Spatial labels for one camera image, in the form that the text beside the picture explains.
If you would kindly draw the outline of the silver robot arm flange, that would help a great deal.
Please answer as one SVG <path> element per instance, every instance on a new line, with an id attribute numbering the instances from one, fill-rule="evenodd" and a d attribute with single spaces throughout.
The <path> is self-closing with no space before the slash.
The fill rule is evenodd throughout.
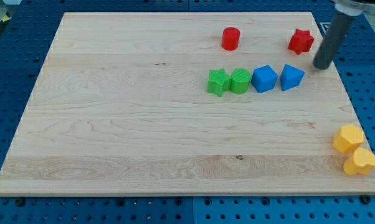
<path id="1" fill-rule="evenodd" d="M 335 9 L 348 16 L 358 16 L 363 12 L 375 14 L 375 0 L 331 0 Z"/>

